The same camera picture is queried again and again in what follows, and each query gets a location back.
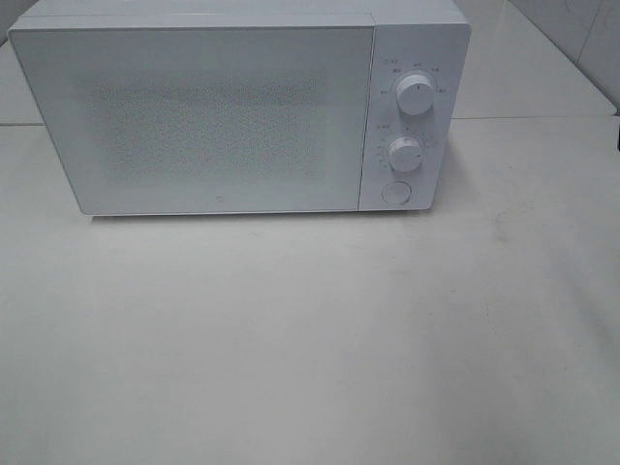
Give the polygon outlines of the white microwave oven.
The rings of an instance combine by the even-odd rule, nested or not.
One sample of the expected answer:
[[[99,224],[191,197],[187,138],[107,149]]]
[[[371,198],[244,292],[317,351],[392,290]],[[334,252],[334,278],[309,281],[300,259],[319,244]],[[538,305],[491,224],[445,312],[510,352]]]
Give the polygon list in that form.
[[[370,25],[374,29],[357,208],[424,210],[433,203],[471,27],[451,1],[40,1],[11,26],[27,29],[267,28]],[[395,85],[409,73],[430,75],[434,104],[410,116]],[[420,166],[394,171],[388,146],[401,137],[423,148]],[[403,205],[383,200],[384,187],[412,187]]]

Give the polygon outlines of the white microwave door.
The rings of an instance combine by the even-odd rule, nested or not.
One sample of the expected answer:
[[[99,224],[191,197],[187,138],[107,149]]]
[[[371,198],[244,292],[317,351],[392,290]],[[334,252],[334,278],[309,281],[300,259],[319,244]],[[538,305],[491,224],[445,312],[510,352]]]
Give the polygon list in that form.
[[[27,29],[15,55],[89,216],[350,211],[374,29]]]

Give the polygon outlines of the white round door button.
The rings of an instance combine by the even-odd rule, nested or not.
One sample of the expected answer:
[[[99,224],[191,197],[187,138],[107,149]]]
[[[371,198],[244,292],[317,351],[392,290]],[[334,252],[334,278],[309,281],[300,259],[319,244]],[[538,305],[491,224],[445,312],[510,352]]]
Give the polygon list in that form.
[[[412,195],[412,187],[404,181],[393,181],[387,184],[382,191],[385,202],[396,205],[406,204]]]

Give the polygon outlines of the white timer knob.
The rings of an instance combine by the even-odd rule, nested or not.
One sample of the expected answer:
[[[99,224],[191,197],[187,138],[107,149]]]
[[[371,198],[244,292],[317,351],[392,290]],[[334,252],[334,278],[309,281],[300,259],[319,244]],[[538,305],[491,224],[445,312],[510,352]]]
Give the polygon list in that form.
[[[397,172],[415,171],[421,164],[423,148],[413,137],[393,140],[387,148],[390,167]]]

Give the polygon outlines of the white upper power knob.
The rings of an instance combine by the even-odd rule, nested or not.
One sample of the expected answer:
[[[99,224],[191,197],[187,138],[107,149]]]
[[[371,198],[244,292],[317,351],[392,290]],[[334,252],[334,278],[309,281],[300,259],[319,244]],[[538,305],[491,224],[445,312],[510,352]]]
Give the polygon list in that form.
[[[436,84],[425,73],[409,73],[395,85],[396,103],[399,110],[410,116],[427,112],[434,104]]]

